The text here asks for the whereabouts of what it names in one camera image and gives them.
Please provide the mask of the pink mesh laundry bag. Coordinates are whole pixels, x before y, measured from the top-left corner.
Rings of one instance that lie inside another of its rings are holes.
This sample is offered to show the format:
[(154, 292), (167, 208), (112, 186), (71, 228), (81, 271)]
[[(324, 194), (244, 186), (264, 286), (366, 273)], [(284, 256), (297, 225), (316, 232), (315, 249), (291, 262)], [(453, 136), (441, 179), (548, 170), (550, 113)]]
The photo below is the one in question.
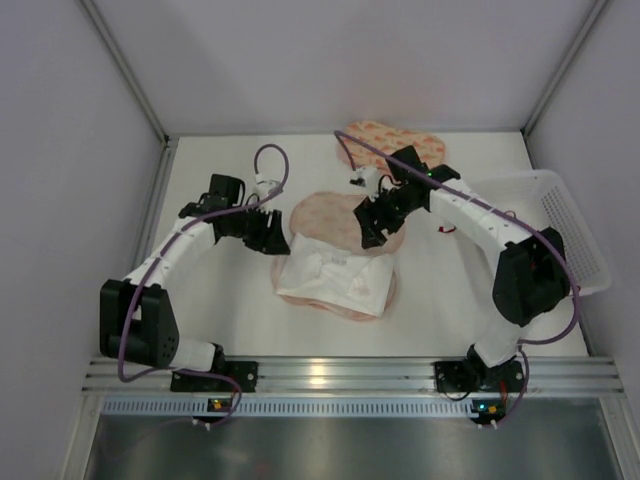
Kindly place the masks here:
[[(376, 256), (389, 254), (394, 257), (394, 254), (400, 247), (398, 249), (380, 248), (368, 250), (365, 250), (361, 247), (361, 228), (353, 213), (353, 210), (362, 202), (364, 198), (364, 195), (346, 195), (331, 191), (316, 192), (307, 196), (295, 206), (290, 216), (289, 228), (292, 234), (292, 242), (295, 235), (301, 234), (307, 238), (312, 238), (328, 243), (338, 249), (348, 250), (356, 255)], [(404, 241), (406, 229), (401, 228), (399, 231), (401, 246)], [(276, 258), (272, 263), (271, 280), (274, 286), (274, 290), (275, 277), (280, 273), (285, 257), (286, 256), (280, 256)], [(389, 294), (389, 298), (387, 300), (386, 308), (383, 314), (393, 302), (396, 287), (397, 275), (394, 270), (391, 292)], [(283, 300), (294, 305), (310, 306), (355, 321), (375, 320), (383, 316), (382, 314), (379, 317), (373, 317), (366, 314), (357, 313), (346, 308), (331, 306), (320, 301), (296, 299), (284, 295), (279, 296)]]

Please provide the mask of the white bra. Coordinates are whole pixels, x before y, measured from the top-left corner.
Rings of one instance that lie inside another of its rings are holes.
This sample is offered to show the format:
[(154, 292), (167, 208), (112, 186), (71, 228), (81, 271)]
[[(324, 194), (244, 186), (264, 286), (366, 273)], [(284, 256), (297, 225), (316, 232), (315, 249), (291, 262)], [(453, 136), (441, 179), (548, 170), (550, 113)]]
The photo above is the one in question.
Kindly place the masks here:
[(379, 317), (391, 292), (394, 257), (356, 255), (301, 234), (275, 277), (275, 291)]

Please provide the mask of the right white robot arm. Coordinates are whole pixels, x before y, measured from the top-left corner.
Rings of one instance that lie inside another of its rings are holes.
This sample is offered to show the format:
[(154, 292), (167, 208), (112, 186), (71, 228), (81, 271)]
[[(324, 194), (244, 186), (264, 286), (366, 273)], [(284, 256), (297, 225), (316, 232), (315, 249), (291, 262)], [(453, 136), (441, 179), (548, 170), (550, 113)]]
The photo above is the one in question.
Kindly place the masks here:
[(560, 233), (536, 230), (498, 211), (479, 197), (451, 167), (427, 167), (417, 150), (404, 147), (387, 157), (391, 179), (374, 167), (355, 168), (351, 184), (366, 196), (353, 213), (361, 230), (361, 246), (384, 246), (406, 218), (423, 209), (439, 216), (483, 252), (493, 276), (494, 313), (469, 352), (495, 368), (516, 354), (524, 330), (537, 317), (554, 310), (575, 289)]

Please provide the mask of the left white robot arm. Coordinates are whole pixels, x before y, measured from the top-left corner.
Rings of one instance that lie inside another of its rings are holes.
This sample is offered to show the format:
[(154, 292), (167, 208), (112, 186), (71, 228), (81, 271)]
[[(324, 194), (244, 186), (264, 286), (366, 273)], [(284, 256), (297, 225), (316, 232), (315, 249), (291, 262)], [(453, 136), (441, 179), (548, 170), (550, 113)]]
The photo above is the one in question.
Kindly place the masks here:
[(190, 339), (180, 332), (170, 293), (179, 289), (202, 256), (220, 239), (236, 238), (255, 252), (284, 256), (282, 213), (269, 206), (284, 184), (258, 178), (253, 202), (244, 200), (245, 183), (214, 174), (199, 200), (185, 205), (169, 234), (153, 253), (122, 280), (100, 290), (99, 348), (120, 363), (154, 370), (212, 372), (221, 346)]

